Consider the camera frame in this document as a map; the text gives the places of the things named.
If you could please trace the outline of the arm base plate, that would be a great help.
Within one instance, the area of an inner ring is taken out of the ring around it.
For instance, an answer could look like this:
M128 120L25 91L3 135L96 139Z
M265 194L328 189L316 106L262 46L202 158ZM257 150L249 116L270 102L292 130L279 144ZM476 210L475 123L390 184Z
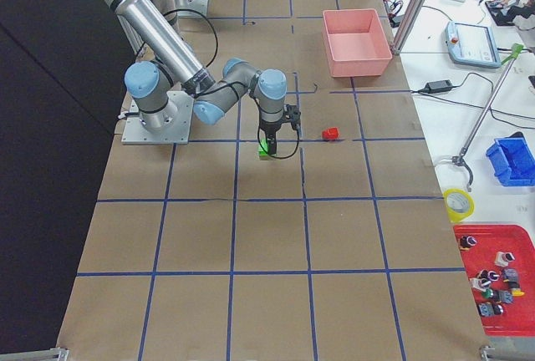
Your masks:
M176 9L181 17L199 18L201 15L207 16L209 0L175 0Z
M139 111L131 100L129 115L125 119L121 142L124 145L186 145L191 130L194 100L183 91L167 92L166 107L154 114Z

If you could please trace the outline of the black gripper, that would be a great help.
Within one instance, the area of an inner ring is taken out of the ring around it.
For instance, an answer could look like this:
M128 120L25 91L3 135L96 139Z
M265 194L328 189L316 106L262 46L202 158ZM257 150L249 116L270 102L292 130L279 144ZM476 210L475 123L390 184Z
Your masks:
M267 153L275 156L277 154L277 132L280 130L280 122L270 122L260 119L260 129L257 130L257 142L260 150L265 150L265 140L261 137L261 131L264 133L267 140Z

